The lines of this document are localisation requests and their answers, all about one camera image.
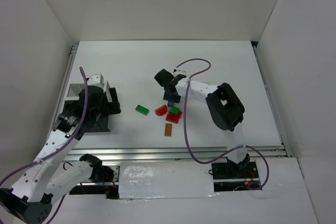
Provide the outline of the green and purple lego stack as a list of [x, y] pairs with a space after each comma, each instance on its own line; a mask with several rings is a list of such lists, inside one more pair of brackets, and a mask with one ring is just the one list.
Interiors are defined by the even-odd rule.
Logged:
[[169, 102], [167, 103], [167, 107], [168, 107], [168, 108], [171, 108], [171, 107], [173, 107], [173, 106], [175, 106], [175, 103], [174, 103], [174, 102], [169, 101]]

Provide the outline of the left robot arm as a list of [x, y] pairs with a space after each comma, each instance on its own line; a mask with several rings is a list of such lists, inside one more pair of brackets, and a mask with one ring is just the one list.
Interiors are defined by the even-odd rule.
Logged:
[[78, 100], [67, 102], [58, 115], [34, 165], [9, 188], [1, 188], [1, 206], [25, 223], [43, 223], [53, 204], [77, 184], [86, 180], [114, 183], [118, 169], [104, 166], [102, 160], [91, 154], [81, 156], [60, 175], [54, 174], [70, 150], [100, 118], [107, 119], [120, 112], [115, 88], [103, 90], [89, 86], [88, 90], [81, 90]]

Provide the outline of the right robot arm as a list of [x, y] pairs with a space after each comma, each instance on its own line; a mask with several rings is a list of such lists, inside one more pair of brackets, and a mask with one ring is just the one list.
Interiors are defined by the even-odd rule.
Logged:
[[162, 69], [154, 79], [163, 87], [166, 101], [179, 103], [184, 97], [185, 102], [191, 98], [207, 105], [214, 124], [228, 140], [226, 160], [230, 173], [243, 173], [250, 161], [242, 133], [245, 108], [232, 87], [228, 83], [217, 86], [190, 80], [179, 70], [170, 73]]

